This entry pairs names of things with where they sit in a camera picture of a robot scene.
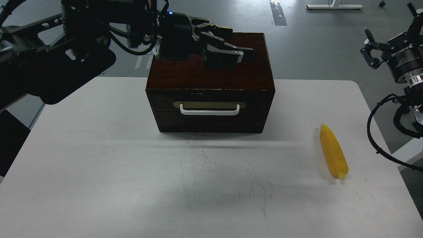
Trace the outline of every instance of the black cable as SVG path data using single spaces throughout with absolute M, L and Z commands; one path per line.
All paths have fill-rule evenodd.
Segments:
M 385 103 L 387 103 L 387 102 L 389 102 L 389 101 L 392 101 L 392 100 L 396 100 L 396 99 L 398 99 L 398 100 L 402 100 L 402 99 L 404 99 L 404 96 L 401 96 L 401 97 L 399 97 L 399 96 L 397 96 L 397 95 L 395 95 L 395 94 L 390 94 L 390 95 L 388 95 L 388 96 L 386 96 L 384 99 L 382 99 L 382 101 L 380 101 L 379 103 L 377 103 L 376 104 L 376 107 L 371 111 L 371 113 L 370 113 L 370 115 L 369 115 L 369 118 L 368 118 L 368 120 L 367 120 L 367 137 L 369 138 L 369 141 L 370 141 L 370 144 L 373 146 L 373 148 L 375 148 L 376 149 L 376 153 L 377 154 L 381 154 L 383 157 L 385 157 L 385 158 L 387 158 L 388 160 L 390 160 L 390 161 L 392 161 L 392 162 L 395 162 L 395 163 L 397 163 L 397 164 L 400 164 L 400 165 L 403 165 L 403 166 L 406 166 L 406 167 L 409 167 L 409 168 L 411 168 L 411 169 L 413 169 L 413 170 L 417 170 L 417 171 L 420 171 L 420 172 L 423 172 L 423 168 L 422 167 L 418 167 L 418 166 L 415 166 L 415 165 L 412 165 L 412 164 L 408 164 L 408 163 L 405 163 L 405 162 L 402 162 L 401 160 L 398 160 L 397 158 L 395 158 L 395 157 L 393 157 L 393 156 L 391 156 L 390 154 L 388 154 L 388 153 L 386 153 L 376 142 L 375 142 L 375 140 L 373 139 L 373 137 L 372 137 L 372 135 L 371 135 L 371 132 L 370 132 L 370 124 L 371 124 L 371 120 L 372 120 L 372 118 L 373 118 L 373 116 L 374 116 L 374 114 L 376 113 L 376 111 L 379 109 L 379 107 L 380 106 L 382 106 L 383 104 L 385 104 Z
M 128 52 L 129 54 L 132 54 L 132 55 L 145 55 L 145 54 L 147 54 L 148 52 L 150 52 L 153 48 L 154 48 L 154 46 L 156 45 L 156 42 L 157 42 L 157 33 L 156 33 L 156 31 L 157 31 L 157 21 L 154 19 L 154 21 L 153 21 L 153 40 L 151 41 L 151 44 L 150 44 L 150 46 L 147 48 L 147 49 L 145 49 L 145 50 L 143 50 L 143 51 L 134 51 L 134 50 L 131 50 L 131 49 L 129 49 L 128 47 L 126 47 L 122 42 L 120 42 L 117 38 L 116 38 L 116 36 L 115 35 L 113 35 L 113 33 L 110 33 L 110 38 L 121 48 L 121 49 L 123 49 L 124 51 L 126 51 L 126 52 Z
M 89 15 L 89 13 L 88 13 L 88 10 L 85 8 L 85 6 L 83 5 L 83 4 L 81 4 L 80 2 L 78 2 L 77 0 L 67 0 L 69 3 L 71 3 L 75 8 L 77 8 L 78 10 L 80 10 L 80 11 L 82 11 L 82 12 L 84 12 L 84 13 L 86 13 L 87 15 Z M 138 34 L 129 34 L 129 33 L 126 33 L 126 32 L 124 32 L 124 31 L 121 31 L 121 30 L 119 30 L 119 29 L 117 29 L 117 28 L 115 28 L 115 27 L 112 27 L 112 26 L 110 26 L 109 24 L 107 24 L 107 23 L 105 23 L 105 22 L 103 22 L 103 21 L 101 21 L 101 20 L 99 20 L 99 19 L 97 19 L 97 18 L 95 18 L 95 17 L 93 17 L 93 19 L 94 20 L 96 20 L 98 23 L 100 23 L 102 26 L 104 26 L 105 28 L 107 28 L 108 30 L 110 30 L 111 32 L 113 32 L 113 33 L 115 33 L 116 35 L 118 35 L 118 36 L 122 36 L 122 37 L 125 37 L 125 38 L 129 38 L 129 37 L 131 37 L 131 36 L 138 36 Z M 122 42 L 120 42 L 117 38 L 116 38 L 116 36 L 115 35 L 113 35 L 113 33 L 109 33 L 108 34 L 108 36 L 121 48 L 121 49 L 123 49 L 124 51 L 126 51 L 127 53 L 129 53 L 129 54 L 132 54 L 132 55 L 145 55 L 145 54 L 147 54 L 147 53 L 149 53 L 153 48 L 154 48 L 154 46 L 156 45 L 156 42 L 157 42 L 157 20 L 156 20 L 156 15 L 153 15 L 153 39 L 152 39 L 152 41 L 151 41 L 151 44 L 150 44 L 150 46 L 146 49 L 146 50 L 143 50 L 143 51 L 134 51 L 134 50 L 131 50 L 131 49 L 129 49 L 128 47 L 126 47 L 124 44 L 122 44 Z
M 1 6 L 3 11 L 0 13 L 0 27 L 3 25 L 4 21 L 10 16 L 19 5 L 21 5 L 26 0 L 9 0 L 6 5 Z

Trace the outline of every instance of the wooden box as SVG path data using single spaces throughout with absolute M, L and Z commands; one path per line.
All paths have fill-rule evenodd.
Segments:
M 160 132 L 263 131 L 275 94 L 264 34 L 233 33 L 227 42 L 253 48 L 252 61 L 212 69 L 200 55 L 186 61 L 153 58 L 146 93 Z

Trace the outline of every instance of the white table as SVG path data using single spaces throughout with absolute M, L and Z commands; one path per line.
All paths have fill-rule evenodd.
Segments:
M 331 4 L 307 4 L 307 9 L 362 9 L 361 4 L 341 4 L 342 0 L 332 0 Z
M 255 135 L 159 133 L 145 83 L 98 77 L 45 107 L 0 185 L 0 237 L 421 238 L 354 82 L 276 80 Z M 328 170 L 322 122 L 345 180 Z

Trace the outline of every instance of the white handle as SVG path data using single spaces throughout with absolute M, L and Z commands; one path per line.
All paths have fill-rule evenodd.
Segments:
M 239 104 L 234 111 L 213 111 L 213 110 L 185 110 L 184 105 L 179 104 L 179 109 L 184 115 L 208 115 L 208 116 L 235 116 L 239 113 Z

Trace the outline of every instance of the floor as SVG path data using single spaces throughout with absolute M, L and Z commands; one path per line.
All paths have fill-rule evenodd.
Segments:
M 378 0 L 343 0 L 343 4 L 362 4 L 361 10 L 308 10 L 307 4 L 325 4 L 326 0 L 281 0 L 286 26 L 275 25 L 270 2 L 278 0 L 170 0 L 170 10 L 188 15 L 209 18 L 211 22 L 228 26 L 238 32 L 264 32 L 274 78 L 307 80 L 352 80 L 358 84 L 369 108 L 390 93 L 403 95 L 405 85 L 394 80 L 383 64 L 374 70 L 367 66 L 361 54 L 365 40 L 364 30 L 372 31 L 375 40 L 388 39 L 407 30 L 412 21 L 407 3 L 409 0 L 387 1 L 379 7 Z M 416 8 L 423 1 L 414 0 Z M 5 25 L 22 25 L 60 12 L 56 0 L 31 0 L 25 2 L 10 16 Z M 60 29 L 52 29 L 41 35 L 46 42 L 52 41 Z M 134 56 L 110 47 L 117 55 L 117 62 L 102 76 L 147 77 L 151 55 Z M 298 93 L 307 93 L 298 89 Z M 42 107 L 36 97 L 25 99 L 12 114 L 24 124 L 33 125 Z M 398 132 L 392 124 L 398 105 L 387 104 L 375 116 L 376 122 L 391 152 L 395 152 L 411 140 Z M 414 171 L 403 170 L 405 176 Z M 420 196 L 410 191 L 412 196 Z

